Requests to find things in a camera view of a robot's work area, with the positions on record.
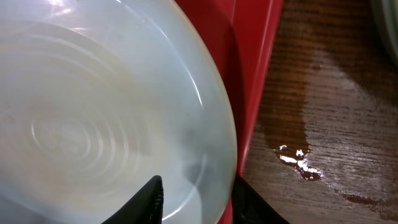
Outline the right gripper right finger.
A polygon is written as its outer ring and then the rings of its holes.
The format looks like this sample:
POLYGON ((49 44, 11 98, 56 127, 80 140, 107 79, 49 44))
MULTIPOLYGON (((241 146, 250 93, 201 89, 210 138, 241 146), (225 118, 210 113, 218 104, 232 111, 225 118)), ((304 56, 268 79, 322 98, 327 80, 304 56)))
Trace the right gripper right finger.
POLYGON ((289 224, 242 177, 232 191, 234 224, 289 224))

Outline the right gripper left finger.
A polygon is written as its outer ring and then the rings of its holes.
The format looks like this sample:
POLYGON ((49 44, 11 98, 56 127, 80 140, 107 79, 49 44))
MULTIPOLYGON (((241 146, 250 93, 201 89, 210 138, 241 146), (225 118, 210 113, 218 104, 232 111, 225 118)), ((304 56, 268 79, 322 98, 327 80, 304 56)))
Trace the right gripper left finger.
POLYGON ((103 224, 161 224, 163 204, 162 178, 155 175, 103 224))

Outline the light blue plate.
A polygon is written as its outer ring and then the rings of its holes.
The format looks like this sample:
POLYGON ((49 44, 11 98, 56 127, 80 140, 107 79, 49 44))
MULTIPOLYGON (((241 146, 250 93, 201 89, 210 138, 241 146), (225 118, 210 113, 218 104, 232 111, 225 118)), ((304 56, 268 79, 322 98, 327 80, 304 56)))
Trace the light blue plate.
POLYGON ((373 18, 391 60, 397 65, 397 0, 370 0, 373 18))
POLYGON ((218 69, 175 1, 1 0, 1 222, 103 223, 153 176, 217 223, 236 171, 218 69))

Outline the light blue plate top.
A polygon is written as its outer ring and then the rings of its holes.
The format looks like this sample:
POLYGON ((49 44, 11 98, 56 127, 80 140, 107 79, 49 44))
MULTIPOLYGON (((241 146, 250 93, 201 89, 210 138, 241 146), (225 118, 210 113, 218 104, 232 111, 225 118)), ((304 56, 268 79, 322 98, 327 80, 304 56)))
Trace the light blue plate top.
POLYGON ((373 18, 391 60, 397 65, 397 0, 370 0, 373 18))

